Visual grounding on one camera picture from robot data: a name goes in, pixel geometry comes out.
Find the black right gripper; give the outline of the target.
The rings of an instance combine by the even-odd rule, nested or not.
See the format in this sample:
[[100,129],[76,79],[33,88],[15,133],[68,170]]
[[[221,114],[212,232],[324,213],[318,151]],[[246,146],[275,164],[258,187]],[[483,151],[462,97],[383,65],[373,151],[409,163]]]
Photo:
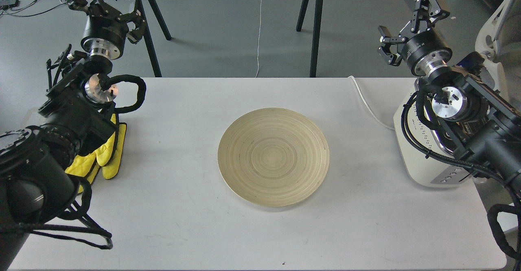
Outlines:
[[404,60],[413,76],[441,76],[450,71],[448,61],[453,53],[433,27],[447,18],[450,10],[444,0],[414,1],[412,19],[402,28],[401,35],[392,36],[387,27],[378,26],[377,51],[387,65],[399,66]]

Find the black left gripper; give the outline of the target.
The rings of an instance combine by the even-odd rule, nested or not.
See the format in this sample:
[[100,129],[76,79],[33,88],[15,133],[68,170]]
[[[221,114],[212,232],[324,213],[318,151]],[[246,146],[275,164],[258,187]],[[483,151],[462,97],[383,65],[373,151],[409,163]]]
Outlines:
[[[124,54],[126,38],[137,44],[147,29],[147,21],[140,10],[112,16],[104,0],[67,0],[67,4],[69,9],[87,15],[81,47],[90,55],[119,59]],[[134,28],[129,31],[130,22]]]

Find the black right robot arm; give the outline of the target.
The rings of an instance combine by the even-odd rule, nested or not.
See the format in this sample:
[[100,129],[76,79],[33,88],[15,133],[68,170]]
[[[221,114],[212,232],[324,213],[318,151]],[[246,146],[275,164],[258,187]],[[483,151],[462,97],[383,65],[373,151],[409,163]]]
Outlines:
[[[509,245],[497,217],[520,217],[520,112],[477,76],[484,59],[471,52],[449,66],[452,50],[435,31],[435,24],[450,15],[442,0],[414,0],[412,18],[393,36],[385,26],[378,52],[388,65],[406,62],[418,78],[418,88],[403,105],[400,128],[405,140],[426,159],[459,167],[473,177],[497,181],[508,191],[513,205],[495,204],[487,213],[500,250],[520,268],[520,245]],[[417,140],[409,127],[409,111],[416,109],[420,123],[448,145],[450,156],[434,152]]]

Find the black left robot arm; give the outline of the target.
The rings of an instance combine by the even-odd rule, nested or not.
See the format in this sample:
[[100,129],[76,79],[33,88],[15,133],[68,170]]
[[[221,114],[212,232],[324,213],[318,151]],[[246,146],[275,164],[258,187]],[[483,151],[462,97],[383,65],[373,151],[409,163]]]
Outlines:
[[47,62],[45,119],[1,134],[1,269],[9,268],[31,234],[112,249],[112,234],[89,215],[92,188],[86,177],[67,173],[78,157],[95,152],[119,127],[112,116],[139,109],[147,86],[137,76],[110,77],[125,40],[142,39],[147,21],[134,4],[121,13],[104,0],[68,0],[86,13],[81,51],[68,46]]

